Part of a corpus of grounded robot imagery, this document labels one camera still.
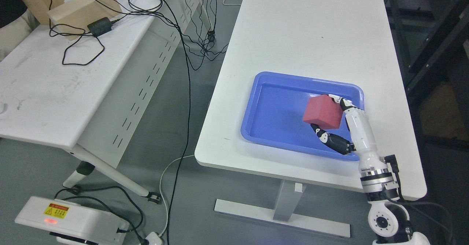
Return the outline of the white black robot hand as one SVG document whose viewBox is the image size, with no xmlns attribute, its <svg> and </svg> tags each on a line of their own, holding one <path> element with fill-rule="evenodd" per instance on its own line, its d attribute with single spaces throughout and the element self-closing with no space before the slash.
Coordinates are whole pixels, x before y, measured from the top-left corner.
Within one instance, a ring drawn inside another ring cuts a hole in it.
<svg viewBox="0 0 469 245">
<path fill-rule="evenodd" d="M 328 95 L 332 101 L 340 105 L 345 114 L 347 128 L 351 140 L 348 141 L 339 135 L 328 133 L 316 123 L 311 123 L 319 140 L 328 148 L 347 155 L 355 152 L 359 156 L 359 171 L 362 177 L 388 173 L 388 165 L 377 153 L 377 145 L 369 119 L 365 111 L 355 106 L 352 101 L 338 95 Z"/>
</svg>

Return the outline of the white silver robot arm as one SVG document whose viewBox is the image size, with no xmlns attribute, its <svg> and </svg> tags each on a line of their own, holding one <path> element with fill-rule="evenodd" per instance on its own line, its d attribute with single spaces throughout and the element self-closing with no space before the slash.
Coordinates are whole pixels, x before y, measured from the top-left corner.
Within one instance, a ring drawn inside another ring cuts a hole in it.
<svg viewBox="0 0 469 245">
<path fill-rule="evenodd" d="M 429 245 L 429 239 L 414 231 L 400 194 L 399 168 L 395 155 L 384 157 L 384 168 L 365 173 L 362 188 L 368 203 L 368 223 L 374 231 L 374 245 Z"/>
</svg>

